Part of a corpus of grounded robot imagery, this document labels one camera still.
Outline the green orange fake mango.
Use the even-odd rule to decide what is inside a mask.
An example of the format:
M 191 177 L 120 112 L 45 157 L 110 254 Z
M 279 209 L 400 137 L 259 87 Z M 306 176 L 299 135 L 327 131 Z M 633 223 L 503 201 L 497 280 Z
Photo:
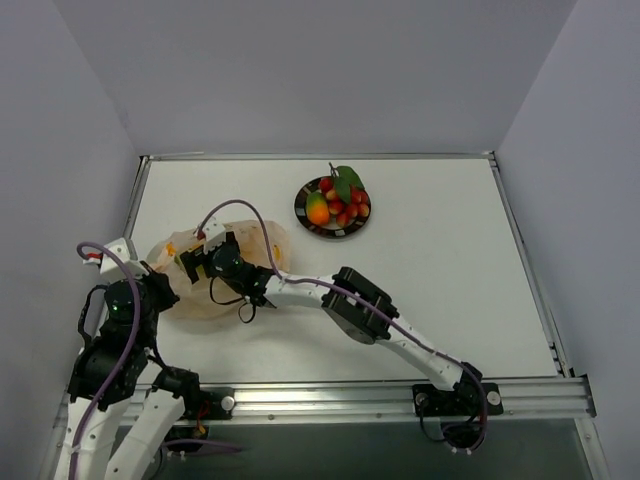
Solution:
M 313 192 L 307 197 L 305 213 L 313 225 L 324 226 L 331 220 L 327 201 L 320 191 Z

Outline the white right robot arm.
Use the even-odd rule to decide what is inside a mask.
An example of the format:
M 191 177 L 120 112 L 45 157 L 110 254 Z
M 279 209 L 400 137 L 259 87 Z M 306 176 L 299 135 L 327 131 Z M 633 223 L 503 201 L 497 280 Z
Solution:
M 352 340 L 379 345 L 423 373 L 444 391 L 447 406 L 464 413 L 483 393 L 482 375 L 438 350 L 400 314 L 391 297 L 350 267 L 331 276 L 284 274 L 243 259 L 231 232 L 179 255 L 188 278 L 220 279 L 254 310 L 304 307 L 323 311 Z

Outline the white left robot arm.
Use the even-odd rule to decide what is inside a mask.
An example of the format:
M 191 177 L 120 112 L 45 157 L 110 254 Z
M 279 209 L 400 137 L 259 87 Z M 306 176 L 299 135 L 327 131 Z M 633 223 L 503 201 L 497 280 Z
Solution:
M 140 375 L 160 361 L 160 313 L 179 300 L 169 279 L 149 273 L 132 284 L 101 286 L 107 318 L 97 336 L 80 328 L 83 347 L 68 386 L 67 425 L 55 471 L 57 479 L 140 479 L 179 419 L 202 405 L 196 373 L 163 365 L 142 412 L 120 446 L 114 444 Z

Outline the translucent orange plastic bag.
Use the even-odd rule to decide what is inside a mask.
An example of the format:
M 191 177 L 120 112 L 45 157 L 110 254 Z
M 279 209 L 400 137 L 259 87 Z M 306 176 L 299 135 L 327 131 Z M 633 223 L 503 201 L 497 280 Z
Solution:
M 193 230 L 172 233 L 156 244 L 146 263 L 168 277 L 179 301 L 171 320 L 213 320 L 244 302 L 265 305 L 260 296 L 274 268 L 291 263 L 288 232 L 277 222 L 243 220 L 226 223 L 214 246 Z

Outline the red fake cherry bunch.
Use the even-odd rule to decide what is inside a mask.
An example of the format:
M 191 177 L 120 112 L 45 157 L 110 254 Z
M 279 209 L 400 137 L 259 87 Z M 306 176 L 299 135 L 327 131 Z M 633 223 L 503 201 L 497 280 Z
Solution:
M 318 227 L 342 230 L 364 224 L 371 216 L 369 194 L 353 167 L 330 163 L 329 174 L 318 180 L 311 193 L 316 191 L 324 195 L 331 214 L 329 223 Z

